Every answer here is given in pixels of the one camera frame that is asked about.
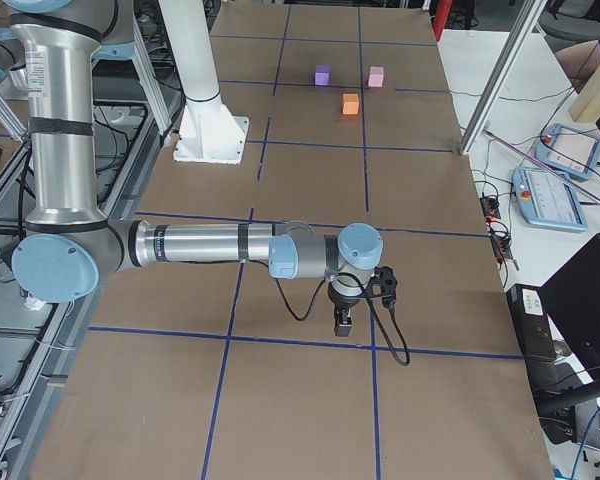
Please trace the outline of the orange foam cube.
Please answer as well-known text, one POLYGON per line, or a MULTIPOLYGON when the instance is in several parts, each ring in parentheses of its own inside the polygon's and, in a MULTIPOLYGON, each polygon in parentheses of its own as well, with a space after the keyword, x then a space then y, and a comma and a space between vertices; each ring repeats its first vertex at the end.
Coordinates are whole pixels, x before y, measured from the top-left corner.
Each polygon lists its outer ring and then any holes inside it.
POLYGON ((360 110, 360 96, 358 93, 344 93, 342 95, 342 114, 358 115, 360 110))

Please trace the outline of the brown paper table cover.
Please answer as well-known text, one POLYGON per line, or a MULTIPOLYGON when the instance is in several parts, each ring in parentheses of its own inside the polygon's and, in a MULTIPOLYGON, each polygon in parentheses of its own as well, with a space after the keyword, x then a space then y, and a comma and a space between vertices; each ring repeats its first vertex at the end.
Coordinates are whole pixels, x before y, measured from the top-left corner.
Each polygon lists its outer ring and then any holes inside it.
POLYGON ((382 233, 408 367, 367 307, 346 337, 324 253, 113 276, 33 479, 548 479, 437 43, 413 10, 225 4, 211 33, 238 165, 160 154, 151 224, 382 233))

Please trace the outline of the orange black connector strip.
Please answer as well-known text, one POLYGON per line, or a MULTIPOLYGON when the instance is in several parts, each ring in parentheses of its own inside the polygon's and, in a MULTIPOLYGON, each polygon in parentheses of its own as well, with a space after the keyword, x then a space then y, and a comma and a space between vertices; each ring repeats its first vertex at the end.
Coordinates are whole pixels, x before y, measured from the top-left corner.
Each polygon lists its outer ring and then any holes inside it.
POLYGON ((509 227, 501 218, 498 198, 495 195, 482 195, 479 201, 496 261, 503 264, 512 260, 512 236, 509 227))

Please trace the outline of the black computer box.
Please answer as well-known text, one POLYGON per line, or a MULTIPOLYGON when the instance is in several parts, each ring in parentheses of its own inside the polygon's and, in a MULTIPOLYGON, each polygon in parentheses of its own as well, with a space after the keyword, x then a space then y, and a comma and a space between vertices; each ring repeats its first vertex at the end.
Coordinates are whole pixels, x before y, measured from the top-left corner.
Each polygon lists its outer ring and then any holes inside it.
POLYGON ((506 293, 509 311, 521 353, 526 359, 554 362, 556 353, 549 320, 539 288, 514 284, 506 293))

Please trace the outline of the purple stick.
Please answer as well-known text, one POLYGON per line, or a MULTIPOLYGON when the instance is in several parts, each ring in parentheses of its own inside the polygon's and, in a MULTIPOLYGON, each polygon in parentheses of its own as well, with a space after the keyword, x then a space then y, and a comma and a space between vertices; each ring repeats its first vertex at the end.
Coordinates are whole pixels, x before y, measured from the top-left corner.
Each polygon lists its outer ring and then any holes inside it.
POLYGON ((489 131, 487 129, 483 129, 482 133, 485 134, 487 137, 489 137, 491 140, 499 142, 505 148, 509 149, 513 153, 515 153, 518 156, 522 157, 524 160, 527 160, 527 161, 531 162, 533 165, 535 165, 536 167, 540 168, 544 172, 546 172, 546 173, 552 175, 553 177, 557 178, 562 183, 571 186, 572 188, 574 188, 575 190, 577 190, 578 192, 580 192, 582 195, 584 195, 587 198, 589 198, 595 205, 600 206, 600 198, 598 196, 596 196, 593 193, 589 192, 585 188, 583 188, 583 187, 575 184, 569 178, 563 177, 559 172, 557 172, 556 170, 554 170, 551 167, 547 166, 546 164, 544 164, 540 160, 536 159, 532 155, 529 155, 529 154, 525 153, 524 151, 518 149, 513 144, 507 142, 506 140, 502 139, 498 135, 495 135, 494 133, 492 133, 491 131, 489 131))

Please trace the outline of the lower teach pendant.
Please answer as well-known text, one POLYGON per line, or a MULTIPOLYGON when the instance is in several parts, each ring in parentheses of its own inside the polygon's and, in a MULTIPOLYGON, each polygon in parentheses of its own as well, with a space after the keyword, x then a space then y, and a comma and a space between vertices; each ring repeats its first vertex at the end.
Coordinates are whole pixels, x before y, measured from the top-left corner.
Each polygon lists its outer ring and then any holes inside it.
POLYGON ((575 190, 540 168, 516 167, 512 184, 520 213, 532 226, 584 232, 588 225, 575 190))

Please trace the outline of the teach pendant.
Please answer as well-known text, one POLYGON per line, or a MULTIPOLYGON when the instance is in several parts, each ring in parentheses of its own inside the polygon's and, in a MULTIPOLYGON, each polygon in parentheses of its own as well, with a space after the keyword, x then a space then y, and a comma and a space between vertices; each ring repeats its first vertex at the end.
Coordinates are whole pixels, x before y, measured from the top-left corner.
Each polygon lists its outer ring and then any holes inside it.
POLYGON ((588 225, 575 190, 540 168, 516 167, 512 184, 520 213, 532 226, 584 232, 588 225))
POLYGON ((536 141, 535 156, 572 178, 590 180, 600 158, 600 137, 554 123, 536 141))

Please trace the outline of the purple foam cube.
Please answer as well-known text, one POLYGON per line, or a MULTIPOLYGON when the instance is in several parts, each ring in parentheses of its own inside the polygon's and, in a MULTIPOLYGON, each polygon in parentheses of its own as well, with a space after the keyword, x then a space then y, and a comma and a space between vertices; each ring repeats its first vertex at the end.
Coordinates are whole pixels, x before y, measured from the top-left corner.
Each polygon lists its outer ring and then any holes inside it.
POLYGON ((330 85, 331 68, 328 65, 317 65, 314 72, 314 84, 316 86, 330 85))

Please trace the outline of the black laptop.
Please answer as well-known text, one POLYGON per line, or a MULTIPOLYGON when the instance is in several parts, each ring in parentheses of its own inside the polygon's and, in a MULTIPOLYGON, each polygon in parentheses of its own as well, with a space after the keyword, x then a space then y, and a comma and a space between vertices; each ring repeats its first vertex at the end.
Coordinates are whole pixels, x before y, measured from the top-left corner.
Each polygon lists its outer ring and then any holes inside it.
POLYGON ((600 233, 540 288, 543 308, 587 368, 600 365, 600 233))

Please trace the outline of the pink foam cube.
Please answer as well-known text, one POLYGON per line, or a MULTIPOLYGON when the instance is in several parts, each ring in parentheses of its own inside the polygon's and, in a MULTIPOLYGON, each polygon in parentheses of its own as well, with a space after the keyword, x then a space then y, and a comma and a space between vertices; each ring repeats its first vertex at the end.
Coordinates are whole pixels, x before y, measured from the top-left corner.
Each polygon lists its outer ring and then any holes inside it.
POLYGON ((382 88, 385 78, 385 69, 381 66, 371 66, 368 75, 369 88, 382 88))

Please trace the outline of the upper teach pendant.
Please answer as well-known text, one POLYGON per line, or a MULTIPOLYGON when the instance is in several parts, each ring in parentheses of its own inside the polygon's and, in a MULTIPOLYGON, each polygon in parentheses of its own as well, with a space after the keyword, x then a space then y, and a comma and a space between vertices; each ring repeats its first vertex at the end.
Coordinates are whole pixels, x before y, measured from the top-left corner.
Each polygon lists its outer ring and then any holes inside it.
POLYGON ((535 156, 572 178, 590 180, 600 158, 600 137, 554 123, 536 141, 535 156))

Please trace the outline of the aluminium frame post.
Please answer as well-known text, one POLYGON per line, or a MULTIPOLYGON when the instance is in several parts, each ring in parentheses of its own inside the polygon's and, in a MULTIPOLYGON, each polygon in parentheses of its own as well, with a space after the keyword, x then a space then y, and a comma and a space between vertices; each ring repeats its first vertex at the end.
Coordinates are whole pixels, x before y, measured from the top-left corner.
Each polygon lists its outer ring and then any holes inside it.
POLYGON ((495 66, 488 78, 485 88, 480 96, 478 104, 465 129, 459 153, 467 155, 471 150, 478 135, 486 127, 488 116, 497 100, 505 80, 507 79, 515 61, 518 57, 526 38, 532 32, 537 20, 545 9, 546 1, 527 0, 516 18, 495 66))

